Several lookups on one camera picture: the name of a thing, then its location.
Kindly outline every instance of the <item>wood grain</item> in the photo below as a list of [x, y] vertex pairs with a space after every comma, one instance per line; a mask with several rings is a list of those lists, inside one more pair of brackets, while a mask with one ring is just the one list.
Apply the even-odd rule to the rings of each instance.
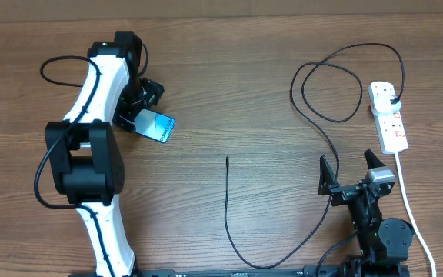
[[[78, 94], [45, 82], [38, 68], [56, 55], [85, 55], [94, 41], [112, 40], [116, 30], [133, 30], [148, 46], [146, 76], [166, 87], [155, 110], [177, 119], [166, 145], [115, 132], [126, 164], [125, 230], [142, 269], [247, 268], [223, 226], [226, 155], [228, 223], [242, 255], [267, 265], [292, 250], [325, 207], [317, 194], [318, 158], [328, 155], [331, 166], [335, 161], [322, 136], [291, 107], [291, 77], [299, 65], [342, 46], [383, 42], [405, 61], [405, 182], [443, 276], [443, 14], [0, 24], [0, 275], [64, 276], [95, 268], [78, 215], [47, 210], [33, 195], [45, 124], [60, 120]], [[351, 69], [365, 86], [400, 83], [398, 62], [387, 49], [350, 49], [333, 62]], [[85, 69], [63, 62], [48, 74], [82, 82]], [[333, 118], [351, 113], [359, 97], [351, 76], [329, 68], [313, 75], [306, 92], [317, 110]], [[309, 113], [301, 98], [297, 103]], [[356, 182], [366, 171], [363, 151], [380, 154], [368, 96], [349, 122], [316, 120], [340, 153], [340, 182]], [[395, 167], [391, 156], [379, 157]], [[47, 200], [65, 202], [48, 168], [41, 184]], [[385, 217], [407, 218], [399, 187], [380, 204]], [[315, 264], [349, 232], [346, 208], [332, 208], [315, 236], [281, 267]], [[352, 243], [328, 262], [356, 252]], [[416, 240], [408, 265], [413, 276], [428, 273]]]

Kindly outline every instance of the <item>wooden surface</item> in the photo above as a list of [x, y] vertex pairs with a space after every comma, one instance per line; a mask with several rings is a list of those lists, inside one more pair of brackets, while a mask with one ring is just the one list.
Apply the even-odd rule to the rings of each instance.
[[0, 0], [0, 22], [443, 12], [443, 0]]
[[[45, 209], [33, 195], [44, 127], [60, 120], [78, 95], [78, 89], [45, 82], [38, 68], [57, 55], [85, 55], [116, 30], [133, 30], [148, 46], [146, 76], [166, 88], [155, 110], [177, 119], [166, 145], [115, 132], [126, 166], [122, 216], [142, 269], [248, 267], [223, 225], [226, 155], [228, 222], [242, 255], [267, 265], [291, 251], [325, 207], [326, 198], [317, 194], [319, 156], [335, 164], [322, 136], [291, 107], [291, 77], [299, 65], [342, 46], [383, 42], [405, 61], [402, 114], [410, 148], [401, 154], [403, 171], [411, 208], [443, 276], [443, 14], [0, 24], [0, 276], [65, 276], [95, 268], [76, 212]], [[365, 86], [351, 121], [317, 119], [341, 155], [339, 181], [351, 184], [365, 175], [362, 153], [368, 148], [395, 168], [392, 156], [380, 155], [366, 87], [376, 80], [399, 85], [401, 75], [384, 48], [350, 49], [332, 62], [351, 69]], [[82, 82], [85, 69], [63, 62], [48, 74]], [[334, 118], [347, 116], [358, 101], [356, 81], [329, 68], [319, 69], [306, 89], [316, 109]], [[301, 98], [297, 103], [309, 114]], [[49, 167], [41, 187], [50, 202], [65, 202]], [[399, 185], [380, 205], [385, 217], [407, 219]], [[350, 232], [347, 209], [331, 208], [315, 236], [281, 267], [315, 264]], [[356, 253], [353, 242], [327, 262]], [[418, 240], [409, 253], [413, 276], [427, 275]]]

